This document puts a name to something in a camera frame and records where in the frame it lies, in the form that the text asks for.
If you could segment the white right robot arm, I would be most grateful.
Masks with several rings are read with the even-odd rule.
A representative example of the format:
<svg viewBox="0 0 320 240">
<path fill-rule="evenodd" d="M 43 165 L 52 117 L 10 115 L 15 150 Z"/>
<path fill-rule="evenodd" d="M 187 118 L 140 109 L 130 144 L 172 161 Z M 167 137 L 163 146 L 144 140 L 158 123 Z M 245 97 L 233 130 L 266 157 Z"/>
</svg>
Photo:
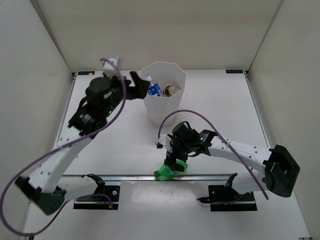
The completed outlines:
<svg viewBox="0 0 320 240">
<path fill-rule="evenodd" d="M 178 160 L 186 162 L 189 157 L 201 154 L 243 164 L 249 173 L 233 173 L 225 184 L 224 193 L 230 200 L 248 192 L 265 190 L 289 198 L 300 172 L 300 166 L 282 145 L 263 148 L 223 140 L 211 130 L 197 132 L 187 121 L 176 125 L 170 134 L 160 135 L 157 147 L 166 148 L 164 163 L 174 172 L 185 171 Z"/>
</svg>

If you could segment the clear bottle black label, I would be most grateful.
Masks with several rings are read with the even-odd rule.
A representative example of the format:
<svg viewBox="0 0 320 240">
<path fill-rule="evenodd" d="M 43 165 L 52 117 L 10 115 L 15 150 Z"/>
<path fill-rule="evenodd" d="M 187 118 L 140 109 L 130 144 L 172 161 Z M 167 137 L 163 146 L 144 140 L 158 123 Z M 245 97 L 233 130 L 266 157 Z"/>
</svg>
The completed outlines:
<svg viewBox="0 0 320 240">
<path fill-rule="evenodd" d="M 168 85 L 164 88 L 164 90 L 162 91 L 163 96 L 164 97 L 171 97 L 173 95 L 175 95 L 176 93 L 178 93 L 181 90 L 181 88 L 176 85 L 176 84 L 172 84 L 172 85 Z"/>
</svg>

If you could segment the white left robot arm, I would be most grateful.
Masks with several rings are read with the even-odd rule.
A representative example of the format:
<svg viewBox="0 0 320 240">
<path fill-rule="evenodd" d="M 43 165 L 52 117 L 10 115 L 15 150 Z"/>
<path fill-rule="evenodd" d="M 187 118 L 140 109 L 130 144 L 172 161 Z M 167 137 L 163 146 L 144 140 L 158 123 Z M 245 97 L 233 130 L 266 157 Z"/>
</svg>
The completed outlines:
<svg viewBox="0 0 320 240">
<path fill-rule="evenodd" d="M 144 99 L 150 82 L 130 71 L 131 79 L 116 75 L 92 79 L 75 114 L 68 121 L 57 151 L 45 158 L 29 176 L 19 176 L 15 185 L 46 215 L 52 215 L 66 202 L 83 196 L 100 200 L 105 183 L 97 175 L 82 175 L 67 181 L 62 176 L 78 154 L 107 126 L 108 116 L 123 100 Z"/>
</svg>

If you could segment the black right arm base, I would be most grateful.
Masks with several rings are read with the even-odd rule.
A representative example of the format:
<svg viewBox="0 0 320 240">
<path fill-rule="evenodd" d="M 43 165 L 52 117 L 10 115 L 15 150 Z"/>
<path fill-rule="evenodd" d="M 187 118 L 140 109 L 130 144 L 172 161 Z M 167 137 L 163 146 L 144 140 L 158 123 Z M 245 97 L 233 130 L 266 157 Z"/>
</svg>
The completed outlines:
<svg viewBox="0 0 320 240">
<path fill-rule="evenodd" d="M 237 176 L 233 173 L 224 185 L 209 185 L 208 196 L 197 198 L 202 204 L 209 204 L 211 212 L 254 212 L 257 205 L 253 192 L 240 194 L 232 188 Z"/>
</svg>

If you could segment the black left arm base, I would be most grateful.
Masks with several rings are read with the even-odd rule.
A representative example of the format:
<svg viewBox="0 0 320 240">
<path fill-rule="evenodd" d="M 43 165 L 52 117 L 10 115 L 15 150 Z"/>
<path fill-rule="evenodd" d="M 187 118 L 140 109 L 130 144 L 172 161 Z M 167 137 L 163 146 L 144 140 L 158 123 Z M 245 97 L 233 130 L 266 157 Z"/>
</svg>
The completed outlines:
<svg viewBox="0 0 320 240">
<path fill-rule="evenodd" d="M 108 210 L 119 208 L 121 183 L 119 181 L 106 181 L 104 187 L 95 196 L 79 197 L 73 202 L 75 210 Z"/>
</svg>

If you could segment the clear bottle blue label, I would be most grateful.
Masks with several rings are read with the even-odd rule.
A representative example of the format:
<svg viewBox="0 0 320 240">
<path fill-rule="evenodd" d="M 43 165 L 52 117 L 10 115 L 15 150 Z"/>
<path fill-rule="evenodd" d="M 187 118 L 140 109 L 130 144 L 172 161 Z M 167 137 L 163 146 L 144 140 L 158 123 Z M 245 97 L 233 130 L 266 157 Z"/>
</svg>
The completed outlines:
<svg viewBox="0 0 320 240">
<path fill-rule="evenodd" d="M 148 81 L 150 83 L 148 89 L 147 89 L 147 93 L 150 96 L 157 96 L 157 97 L 163 97 L 163 92 L 159 86 L 158 83 L 156 83 L 151 76 L 147 76 L 145 78 L 146 81 Z"/>
</svg>

